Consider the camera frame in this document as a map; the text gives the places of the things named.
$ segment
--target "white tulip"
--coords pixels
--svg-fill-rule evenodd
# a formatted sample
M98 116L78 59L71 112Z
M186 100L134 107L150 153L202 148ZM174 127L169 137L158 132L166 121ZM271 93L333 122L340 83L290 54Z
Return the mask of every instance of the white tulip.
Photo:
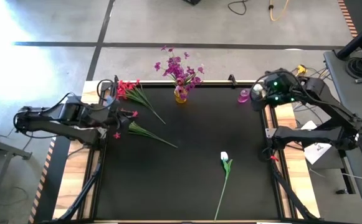
M228 153L221 152L221 160L222 161L228 161Z

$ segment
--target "concrete floor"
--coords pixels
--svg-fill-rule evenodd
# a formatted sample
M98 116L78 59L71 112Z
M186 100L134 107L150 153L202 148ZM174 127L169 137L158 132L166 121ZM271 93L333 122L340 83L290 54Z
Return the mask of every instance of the concrete floor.
M0 134L12 129L13 114L24 105L50 106L64 93L80 94L95 47L29 47L11 42L96 42L109 0L0 0ZM202 0L190 6L182 0L116 0L105 42L198 43L262 45L345 45L351 40L337 0L293 0L286 14L270 22L268 2L250 0L244 16L233 14L225 0ZM275 2L279 14L284 0ZM242 10L241 5L234 5ZM302 63L321 69L321 50L178 49L188 52L193 66L204 64L204 80L223 80L234 74L239 80L255 80L266 70L293 69ZM152 48L103 47L93 79L159 80L153 65L165 54ZM323 119L326 115L319 112ZM316 120L310 112L298 112L304 123ZM27 138L12 133L0 141L23 148ZM32 159L14 158L0 190L0 221L25 223L48 150L49 139L33 139L25 148ZM312 177L322 217L333 221L362 223L358 195L334 197L340 179Z

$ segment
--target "metal leg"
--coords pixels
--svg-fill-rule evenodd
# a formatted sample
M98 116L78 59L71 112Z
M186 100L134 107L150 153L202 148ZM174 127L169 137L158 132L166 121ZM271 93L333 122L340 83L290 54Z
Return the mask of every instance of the metal leg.
M0 142L0 150L10 152L11 154L14 154L15 156L21 156L23 159L30 159L31 152L26 152L21 149L18 149L16 147L9 146L7 144Z

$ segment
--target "metal stand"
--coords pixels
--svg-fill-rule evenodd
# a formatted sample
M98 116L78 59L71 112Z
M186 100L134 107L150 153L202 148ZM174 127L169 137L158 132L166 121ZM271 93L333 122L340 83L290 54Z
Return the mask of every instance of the metal stand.
M336 56L343 60L347 58L354 50L358 47L362 46L362 33L357 35L354 39L350 41L345 47L343 47L339 52L337 52Z
M30 159L31 154L32 154L31 152L26 152L26 151L23 151L16 147L9 146L9 145L1 143L1 142L0 142L0 150L9 152L10 154L13 154L15 156L21 156L21 157L23 157L23 159Z

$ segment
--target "purple flower bouquet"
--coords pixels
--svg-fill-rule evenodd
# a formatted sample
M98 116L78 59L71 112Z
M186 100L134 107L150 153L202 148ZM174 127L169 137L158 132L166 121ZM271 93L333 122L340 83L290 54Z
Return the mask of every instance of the purple flower bouquet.
M175 85L175 100L178 103L185 103L188 97L188 93L202 81L198 77L198 73L204 74L204 70L202 67L198 67L198 70L195 72L193 68L190 66L186 66L186 70L183 68L181 62L182 58L179 56L175 56L174 48L167 49L164 46L161 50L170 53L169 59L167 61L168 68L163 68L160 62L156 62L155 69L156 72L158 70L164 70L164 77L170 77L174 81ZM189 57L187 52L184 53L185 60Z

